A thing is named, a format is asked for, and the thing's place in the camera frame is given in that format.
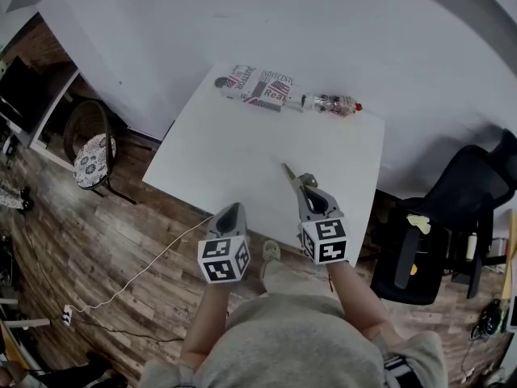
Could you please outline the floral seat cushion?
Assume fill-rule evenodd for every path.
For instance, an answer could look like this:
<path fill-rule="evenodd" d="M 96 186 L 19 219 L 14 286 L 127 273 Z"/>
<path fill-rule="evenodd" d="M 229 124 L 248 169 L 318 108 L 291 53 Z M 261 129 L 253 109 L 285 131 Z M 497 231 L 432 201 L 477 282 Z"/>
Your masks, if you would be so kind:
<path fill-rule="evenodd" d="M 95 191 L 108 181 L 111 172 L 107 163 L 107 139 L 102 133 L 92 137 L 74 160 L 74 178 L 77 185 Z"/>

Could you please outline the white desk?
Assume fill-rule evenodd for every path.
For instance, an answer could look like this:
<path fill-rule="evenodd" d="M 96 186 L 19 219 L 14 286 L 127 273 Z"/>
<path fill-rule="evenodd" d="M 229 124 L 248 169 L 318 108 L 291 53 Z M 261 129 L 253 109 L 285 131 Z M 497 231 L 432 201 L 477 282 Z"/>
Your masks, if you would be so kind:
<path fill-rule="evenodd" d="M 47 83 L 48 101 L 44 104 L 41 118 L 38 119 L 29 135 L 29 148 L 37 145 L 44 126 L 78 75 L 79 69 L 73 62 L 62 62 L 55 64 L 44 76 Z"/>

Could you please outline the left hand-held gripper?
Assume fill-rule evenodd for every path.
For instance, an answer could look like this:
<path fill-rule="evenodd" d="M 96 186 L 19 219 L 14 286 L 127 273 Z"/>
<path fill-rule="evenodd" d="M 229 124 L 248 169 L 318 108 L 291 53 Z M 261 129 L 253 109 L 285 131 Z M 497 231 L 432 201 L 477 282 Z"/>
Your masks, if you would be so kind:
<path fill-rule="evenodd" d="M 247 246 L 246 210 L 235 202 L 214 215 L 207 227 L 206 239 L 198 242 L 197 261 L 209 284 L 240 281 L 250 263 Z"/>

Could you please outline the person's right forearm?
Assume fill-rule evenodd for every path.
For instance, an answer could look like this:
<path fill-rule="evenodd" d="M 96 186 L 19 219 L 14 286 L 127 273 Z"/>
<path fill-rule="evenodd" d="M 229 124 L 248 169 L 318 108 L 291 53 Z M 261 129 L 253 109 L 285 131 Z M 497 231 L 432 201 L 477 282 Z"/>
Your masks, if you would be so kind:
<path fill-rule="evenodd" d="M 349 351 L 374 357 L 395 357 L 404 339 L 396 332 L 389 312 L 347 262 L 326 265 L 348 323 L 355 328 Z"/>

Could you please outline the white table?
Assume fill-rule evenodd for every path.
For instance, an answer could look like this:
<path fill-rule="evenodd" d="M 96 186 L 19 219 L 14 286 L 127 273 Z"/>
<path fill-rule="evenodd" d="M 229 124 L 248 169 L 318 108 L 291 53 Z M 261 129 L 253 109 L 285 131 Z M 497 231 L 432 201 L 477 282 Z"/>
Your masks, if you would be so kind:
<path fill-rule="evenodd" d="M 370 112 L 272 112 L 226 99 L 215 81 L 228 70 L 224 63 L 210 69 L 143 180 L 208 213 L 241 202 L 251 230 L 298 247 L 298 204 L 287 171 L 310 173 L 347 219 L 347 258 L 354 264 L 376 191 L 384 121 Z"/>

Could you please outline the book with flag cover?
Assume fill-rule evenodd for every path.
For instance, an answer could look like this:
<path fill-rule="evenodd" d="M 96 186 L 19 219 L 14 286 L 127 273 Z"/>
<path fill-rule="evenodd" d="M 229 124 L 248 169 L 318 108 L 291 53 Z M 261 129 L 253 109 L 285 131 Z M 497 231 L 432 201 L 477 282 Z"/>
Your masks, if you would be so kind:
<path fill-rule="evenodd" d="M 235 65 L 217 78 L 214 86 L 225 98 L 280 112 L 293 86 L 293 78 L 249 65 Z"/>

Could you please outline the dark wicker chair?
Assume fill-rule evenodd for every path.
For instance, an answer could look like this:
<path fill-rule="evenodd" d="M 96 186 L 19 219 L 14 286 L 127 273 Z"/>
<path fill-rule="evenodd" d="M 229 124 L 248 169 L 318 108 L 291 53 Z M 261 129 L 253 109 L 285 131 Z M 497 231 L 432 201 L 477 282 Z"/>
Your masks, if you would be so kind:
<path fill-rule="evenodd" d="M 94 136 L 105 133 L 107 139 L 107 163 L 111 169 L 108 181 L 96 188 L 94 194 L 101 196 L 99 188 L 107 189 L 111 194 L 126 200 L 129 204 L 136 203 L 132 198 L 116 191 L 111 185 L 111 173 L 116 161 L 117 143 L 112 132 L 106 108 L 98 101 L 87 99 L 79 103 L 71 112 L 63 133 L 63 149 L 65 156 L 72 164 L 74 175 L 74 160 L 80 149 Z"/>

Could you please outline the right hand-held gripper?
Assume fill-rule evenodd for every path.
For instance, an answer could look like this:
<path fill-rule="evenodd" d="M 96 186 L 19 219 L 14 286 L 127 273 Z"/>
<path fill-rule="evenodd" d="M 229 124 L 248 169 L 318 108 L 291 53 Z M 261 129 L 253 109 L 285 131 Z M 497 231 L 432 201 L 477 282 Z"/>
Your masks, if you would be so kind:
<path fill-rule="evenodd" d="M 315 264 L 342 262 L 347 256 L 346 218 L 336 199 L 318 187 L 313 174 L 296 178 L 295 193 L 301 221 L 301 242 Z"/>

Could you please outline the clear plastic bottle red cap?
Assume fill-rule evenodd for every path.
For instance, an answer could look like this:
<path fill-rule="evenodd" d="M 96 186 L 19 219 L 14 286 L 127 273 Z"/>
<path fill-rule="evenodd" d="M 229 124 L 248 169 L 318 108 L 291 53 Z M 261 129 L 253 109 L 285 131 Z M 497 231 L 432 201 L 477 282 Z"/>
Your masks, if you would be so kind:
<path fill-rule="evenodd" d="M 350 96 L 314 93 L 289 95 L 284 101 L 284 106 L 298 112 L 316 111 L 341 117 L 354 115 L 363 110 L 362 104 Z"/>

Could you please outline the person's grey shirt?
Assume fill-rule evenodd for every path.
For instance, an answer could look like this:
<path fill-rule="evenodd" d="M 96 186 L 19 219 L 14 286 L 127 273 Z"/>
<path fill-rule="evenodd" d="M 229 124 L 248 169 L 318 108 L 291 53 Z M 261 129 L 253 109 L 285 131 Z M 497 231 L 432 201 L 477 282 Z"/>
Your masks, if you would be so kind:
<path fill-rule="evenodd" d="M 365 338 L 328 297 L 271 295 L 240 305 L 202 365 L 149 361 L 139 388 L 448 388 L 432 331 L 389 346 Z"/>

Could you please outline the person's grey trouser leg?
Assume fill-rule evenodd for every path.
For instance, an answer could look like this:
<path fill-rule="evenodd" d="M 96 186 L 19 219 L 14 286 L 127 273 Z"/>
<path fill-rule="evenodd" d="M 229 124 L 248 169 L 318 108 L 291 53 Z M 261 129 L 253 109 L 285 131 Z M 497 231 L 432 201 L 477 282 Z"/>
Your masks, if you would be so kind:
<path fill-rule="evenodd" d="M 277 259 L 263 263 L 260 280 L 268 295 L 294 295 L 329 297 L 337 300 L 329 285 L 319 280 L 304 277 Z"/>

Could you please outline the wooden board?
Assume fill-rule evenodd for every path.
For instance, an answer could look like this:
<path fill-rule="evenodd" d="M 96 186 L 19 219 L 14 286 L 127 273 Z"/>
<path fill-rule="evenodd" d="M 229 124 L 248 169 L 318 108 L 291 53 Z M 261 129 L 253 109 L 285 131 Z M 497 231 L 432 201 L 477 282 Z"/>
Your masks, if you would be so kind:
<path fill-rule="evenodd" d="M 509 300 L 511 298 L 512 290 L 512 272 L 511 261 L 517 252 L 517 212 L 511 210 L 510 212 L 510 234 L 506 246 L 506 264 L 504 281 L 502 283 L 502 292 L 500 298 L 502 300 Z"/>

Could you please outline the person's left forearm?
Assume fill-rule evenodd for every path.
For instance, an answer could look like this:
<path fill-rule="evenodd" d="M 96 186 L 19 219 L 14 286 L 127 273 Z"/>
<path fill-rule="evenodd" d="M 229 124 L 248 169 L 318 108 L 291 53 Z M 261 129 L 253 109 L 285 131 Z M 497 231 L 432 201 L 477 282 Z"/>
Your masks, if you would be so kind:
<path fill-rule="evenodd" d="M 184 338 L 180 361 L 196 371 L 225 333 L 230 289 L 227 284 L 208 284 Z"/>

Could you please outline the black office chair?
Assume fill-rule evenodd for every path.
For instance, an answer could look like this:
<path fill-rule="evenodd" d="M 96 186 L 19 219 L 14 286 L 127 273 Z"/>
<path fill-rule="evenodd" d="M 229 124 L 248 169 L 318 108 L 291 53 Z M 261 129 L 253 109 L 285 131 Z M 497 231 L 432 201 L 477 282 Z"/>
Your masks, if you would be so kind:
<path fill-rule="evenodd" d="M 477 145 L 459 150 L 423 197 L 398 199 L 384 194 L 393 207 L 387 220 L 371 216 L 372 255 L 376 266 L 371 288 L 380 298 L 409 305 L 435 302 L 445 272 L 477 296 L 481 269 L 490 252 L 494 211 L 517 193 L 517 137 L 508 129 L 490 152 Z M 408 214 L 430 218 L 422 234 Z M 468 236 L 477 234 L 476 254 L 465 259 Z"/>

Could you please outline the black device on floor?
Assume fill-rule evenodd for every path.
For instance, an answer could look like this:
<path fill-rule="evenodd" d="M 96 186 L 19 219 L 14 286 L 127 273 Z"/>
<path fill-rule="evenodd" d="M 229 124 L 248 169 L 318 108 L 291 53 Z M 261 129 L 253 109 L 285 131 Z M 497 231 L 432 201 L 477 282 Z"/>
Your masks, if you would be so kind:
<path fill-rule="evenodd" d="M 501 303 L 500 299 L 494 299 L 481 312 L 478 322 L 471 330 L 469 337 L 471 341 L 487 341 L 500 330 L 503 320 Z"/>

